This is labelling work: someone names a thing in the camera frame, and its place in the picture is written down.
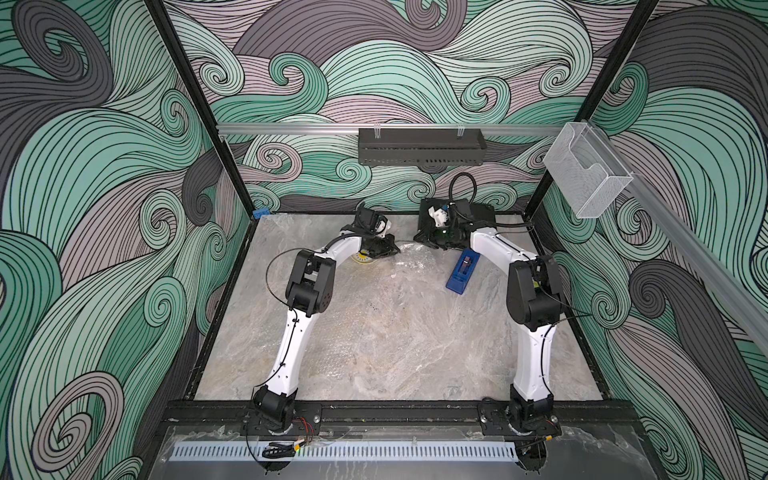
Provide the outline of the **yellow patterned ceramic bowl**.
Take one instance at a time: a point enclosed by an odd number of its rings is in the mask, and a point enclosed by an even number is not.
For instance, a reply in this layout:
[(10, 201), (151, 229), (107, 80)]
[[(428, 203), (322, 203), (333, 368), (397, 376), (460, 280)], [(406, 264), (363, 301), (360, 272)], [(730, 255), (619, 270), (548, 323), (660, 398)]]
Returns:
[(357, 263), (359, 263), (359, 264), (363, 264), (363, 265), (365, 265), (365, 264), (371, 264), (371, 263), (373, 263), (373, 262), (374, 262), (374, 259), (373, 259), (373, 258), (371, 258), (371, 257), (369, 257), (369, 256), (367, 256), (367, 255), (365, 255), (365, 254), (363, 254), (363, 253), (357, 253), (357, 254), (356, 254), (354, 257), (353, 257), (353, 260), (354, 260), (355, 262), (357, 262)]

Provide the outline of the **clear bubble wrap sheet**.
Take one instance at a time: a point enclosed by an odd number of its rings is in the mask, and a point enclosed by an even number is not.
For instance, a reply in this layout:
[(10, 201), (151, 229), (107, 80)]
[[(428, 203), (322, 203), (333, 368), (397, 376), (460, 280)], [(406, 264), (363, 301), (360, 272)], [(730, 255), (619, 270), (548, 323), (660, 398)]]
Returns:
[(506, 398), (517, 328), (506, 275), (481, 258), (463, 294), (446, 287), (458, 252), (404, 244), (400, 254), (340, 266), (299, 375), (306, 400)]

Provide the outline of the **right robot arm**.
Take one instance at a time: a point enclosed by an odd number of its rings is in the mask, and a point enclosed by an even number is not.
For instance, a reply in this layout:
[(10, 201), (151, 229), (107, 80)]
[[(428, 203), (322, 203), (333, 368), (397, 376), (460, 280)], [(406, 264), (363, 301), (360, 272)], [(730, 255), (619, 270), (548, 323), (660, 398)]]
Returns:
[(467, 200), (423, 200), (414, 241), (433, 249), (468, 248), (506, 275), (506, 308), (518, 327), (507, 417), (520, 435), (556, 436), (549, 373), (552, 343), (563, 314), (557, 262), (505, 238), (497, 230), (493, 209)]

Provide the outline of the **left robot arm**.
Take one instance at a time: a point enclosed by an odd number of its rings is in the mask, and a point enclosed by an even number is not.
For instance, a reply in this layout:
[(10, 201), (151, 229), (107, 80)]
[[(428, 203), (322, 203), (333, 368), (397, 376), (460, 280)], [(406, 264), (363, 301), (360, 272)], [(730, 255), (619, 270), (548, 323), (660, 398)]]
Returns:
[(315, 324), (330, 306), (337, 267), (355, 256), (375, 260), (398, 254), (390, 228), (384, 214), (361, 206), (322, 248), (292, 250), (296, 257), (280, 300), (287, 309), (284, 333), (270, 373), (252, 394), (257, 414), (270, 427), (286, 431), (293, 423), (301, 363)]

